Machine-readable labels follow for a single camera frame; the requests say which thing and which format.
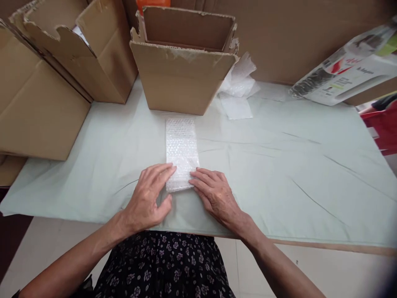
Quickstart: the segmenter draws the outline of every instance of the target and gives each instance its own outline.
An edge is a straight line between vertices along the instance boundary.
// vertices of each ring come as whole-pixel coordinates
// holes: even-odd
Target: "wrist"
[[[251,229],[252,224],[255,225],[255,223],[250,215],[243,211],[241,211],[241,214],[239,214],[236,219],[237,220],[234,220],[228,228],[240,239],[243,239]]]
[[[134,232],[127,231],[126,221],[123,211],[117,212],[106,224],[107,234],[109,235],[109,241],[116,244],[132,236]]]

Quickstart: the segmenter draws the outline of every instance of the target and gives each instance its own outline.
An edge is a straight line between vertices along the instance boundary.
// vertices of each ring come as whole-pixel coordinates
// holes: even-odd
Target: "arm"
[[[172,198],[168,195],[159,207],[156,199],[175,170],[171,163],[143,170],[127,207],[53,262],[22,289],[19,297],[69,297],[118,243],[161,223],[171,210]]]
[[[223,173],[197,168],[191,175],[204,208],[249,248],[277,297],[324,297],[310,279],[269,240],[237,205]]]

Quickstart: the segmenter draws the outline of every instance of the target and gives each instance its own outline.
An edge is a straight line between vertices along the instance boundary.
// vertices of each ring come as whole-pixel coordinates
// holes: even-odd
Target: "table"
[[[259,84],[253,119],[228,120],[217,99],[204,116],[187,115],[201,167],[224,172],[241,209],[276,242],[395,252],[397,179],[354,107]],[[165,162],[165,120],[175,115],[149,110],[139,79],[126,105],[93,103],[68,160],[29,159],[0,211],[105,223],[142,169]],[[173,195],[155,229],[233,237],[193,190]]]

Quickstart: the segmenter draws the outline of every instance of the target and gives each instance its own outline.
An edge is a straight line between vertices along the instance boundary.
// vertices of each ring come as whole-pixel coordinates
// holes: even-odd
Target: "woman's right hand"
[[[238,206],[224,173],[197,168],[189,180],[203,201],[205,210],[219,223],[238,234],[249,215]]]

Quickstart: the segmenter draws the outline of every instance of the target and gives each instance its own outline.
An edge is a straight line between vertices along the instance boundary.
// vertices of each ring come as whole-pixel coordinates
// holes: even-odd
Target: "open cardboard box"
[[[0,154],[66,160],[90,103],[5,24],[0,65]]]
[[[54,57],[95,101],[127,101],[138,71],[128,47],[121,0],[34,0],[16,11],[11,22],[50,63]],[[72,31],[75,25],[88,45]]]
[[[238,60],[234,17],[154,6],[145,24],[136,16],[130,46],[149,109],[203,115]]]

